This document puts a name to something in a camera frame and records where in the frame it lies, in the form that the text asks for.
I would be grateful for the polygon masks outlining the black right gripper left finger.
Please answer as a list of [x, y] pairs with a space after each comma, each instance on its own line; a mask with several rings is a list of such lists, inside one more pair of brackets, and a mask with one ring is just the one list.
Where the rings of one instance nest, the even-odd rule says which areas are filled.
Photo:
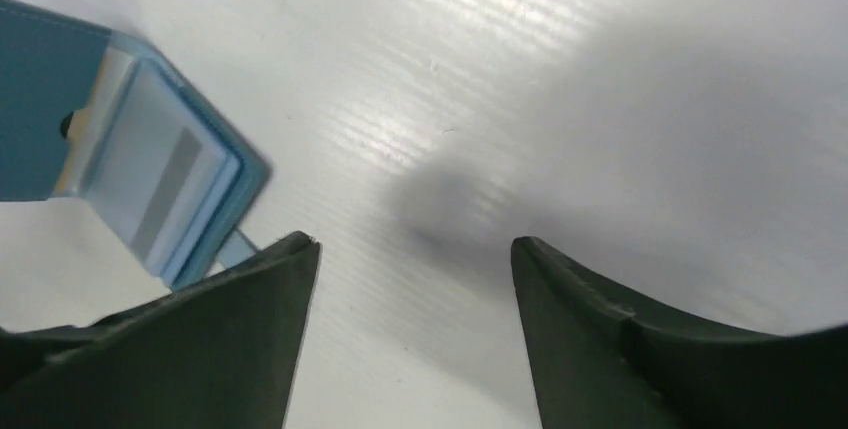
[[5, 428], [280, 428], [321, 246], [294, 232], [85, 327], [1, 334]]

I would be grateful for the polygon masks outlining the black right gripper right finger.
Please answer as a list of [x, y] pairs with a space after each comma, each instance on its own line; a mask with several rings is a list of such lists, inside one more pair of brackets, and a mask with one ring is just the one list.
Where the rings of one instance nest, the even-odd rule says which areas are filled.
[[511, 268], [546, 428], [843, 428], [847, 329], [794, 336], [675, 309], [536, 237]]

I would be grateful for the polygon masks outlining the teal leather card holder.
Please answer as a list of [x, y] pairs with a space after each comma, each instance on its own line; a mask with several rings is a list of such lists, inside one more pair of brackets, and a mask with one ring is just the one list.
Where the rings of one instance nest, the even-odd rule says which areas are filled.
[[168, 278], [149, 273], [178, 290], [202, 279], [213, 263], [231, 268], [255, 253], [239, 223], [269, 168], [151, 44], [19, 1], [1, 1], [1, 198], [5, 202], [76, 198], [96, 213], [86, 193], [119, 101], [140, 61], [163, 73], [239, 163], [178, 272]]

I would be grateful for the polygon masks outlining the grey striped card in holder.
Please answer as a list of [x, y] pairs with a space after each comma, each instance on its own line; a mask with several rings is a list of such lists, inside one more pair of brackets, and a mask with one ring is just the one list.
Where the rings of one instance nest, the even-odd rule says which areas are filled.
[[168, 278], [239, 163], [152, 63], [136, 64], [86, 198], [146, 271]]

